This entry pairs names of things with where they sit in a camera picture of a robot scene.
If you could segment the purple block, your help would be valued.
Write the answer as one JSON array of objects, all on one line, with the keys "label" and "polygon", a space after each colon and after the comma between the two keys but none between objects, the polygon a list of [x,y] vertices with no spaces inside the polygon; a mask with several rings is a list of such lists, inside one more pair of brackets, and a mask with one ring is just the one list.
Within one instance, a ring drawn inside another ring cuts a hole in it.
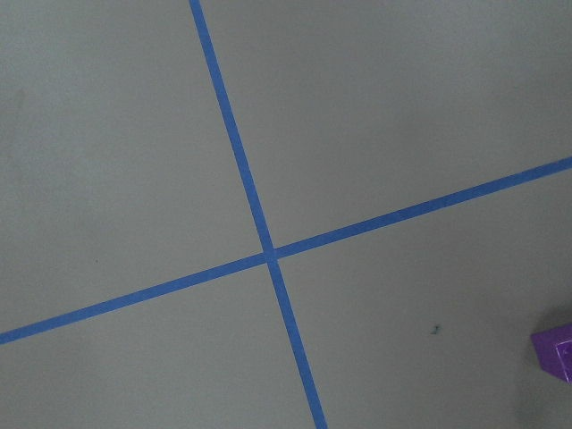
[{"label": "purple block", "polygon": [[541,369],[571,384],[571,324],[531,335]]}]

